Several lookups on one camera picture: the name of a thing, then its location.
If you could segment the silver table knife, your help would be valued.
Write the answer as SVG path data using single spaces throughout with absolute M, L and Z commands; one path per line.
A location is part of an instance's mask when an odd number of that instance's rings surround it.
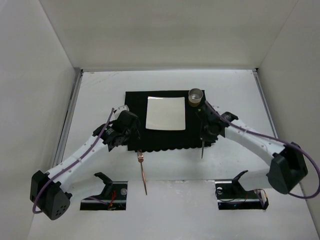
M 205 142 L 202 140 L 201 141 L 201 159 L 204 157 L 204 147 L 205 147 Z

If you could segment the black cloth placemat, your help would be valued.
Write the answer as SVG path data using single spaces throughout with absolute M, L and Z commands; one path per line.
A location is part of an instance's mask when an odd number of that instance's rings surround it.
M 146 129 L 148 97 L 184 97 L 186 129 L 172 131 Z M 196 115 L 196 108 L 188 103 L 187 90 L 127 91 L 124 104 L 129 107 L 130 112 L 138 116 L 140 121 L 138 131 L 140 138 L 130 139 L 127 145 L 128 151 L 141 150 L 151 153 L 202 147 L 200 139 L 201 122 Z

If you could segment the copper fork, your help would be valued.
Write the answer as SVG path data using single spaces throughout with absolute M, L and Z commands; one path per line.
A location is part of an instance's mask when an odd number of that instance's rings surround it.
M 141 150 L 137 151 L 137 160 L 140 163 L 140 168 L 141 168 L 141 175 L 142 175 L 142 181 L 143 181 L 143 186 L 144 186 L 144 191 L 145 195 L 148 195 L 147 191 L 147 183 L 146 183 L 146 177 L 145 177 L 145 172 L 144 172 L 144 167 L 143 167 L 143 162 L 144 162 L 144 156 Z

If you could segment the silver metal cup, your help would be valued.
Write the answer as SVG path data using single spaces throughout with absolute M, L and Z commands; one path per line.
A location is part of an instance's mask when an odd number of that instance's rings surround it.
M 199 88 L 192 88 L 188 91 L 188 103 L 192 107 L 197 107 L 203 98 L 203 91 Z

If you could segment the square white plate black rim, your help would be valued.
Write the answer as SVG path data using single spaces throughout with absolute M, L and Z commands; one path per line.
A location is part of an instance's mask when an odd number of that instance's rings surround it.
M 185 97 L 147 98 L 145 128 L 157 131 L 186 129 Z

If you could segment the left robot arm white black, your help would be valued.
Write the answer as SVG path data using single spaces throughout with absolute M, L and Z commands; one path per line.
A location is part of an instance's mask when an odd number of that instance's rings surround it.
M 139 136 L 139 117 L 127 109 L 112 109 L 106 123 L 96 128 L 88 140 L 71 156 L 55 167 L 31 177 L 30 200 L 34 214 L 45 214 L 50 220 L 58 219 L 71 204 L 69 190 L 75 179 L 89 165 L 100 150 L 110 152 L 126 146 Z

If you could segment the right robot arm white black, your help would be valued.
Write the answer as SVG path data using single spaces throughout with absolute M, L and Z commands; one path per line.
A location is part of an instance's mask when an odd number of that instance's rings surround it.
M 207 104 L 195 113 L 200 120 L 201 140 L 215 143 L 219 136 L 224 137 L 240 144 L 267 164 L 267 169 L 243 170 L 234 178 L 244 190 L 272 188 L 286 195 L 308 174 L 297 144 L 263 137 L 233 113 L 226 111 L 219 114 Z

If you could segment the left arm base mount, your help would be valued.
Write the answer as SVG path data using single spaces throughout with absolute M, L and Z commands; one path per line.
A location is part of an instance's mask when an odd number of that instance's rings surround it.
M 113 181 L 102 172 L 94 174 L 99 185 L 98 194 L 81 200 L 81 211 L 125 211 L 127 208 L 128 181 Z

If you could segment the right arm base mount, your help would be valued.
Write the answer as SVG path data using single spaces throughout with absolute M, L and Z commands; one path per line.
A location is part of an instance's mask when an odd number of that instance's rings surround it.
M 269 199 L 264 189 L 258 188 L 245 190 L 239 180 L 246 174 L 244 170 L 234 178 L 217 179 L 215 184 L 215 196 L 219 210 L 266 210 L 269 207 Z

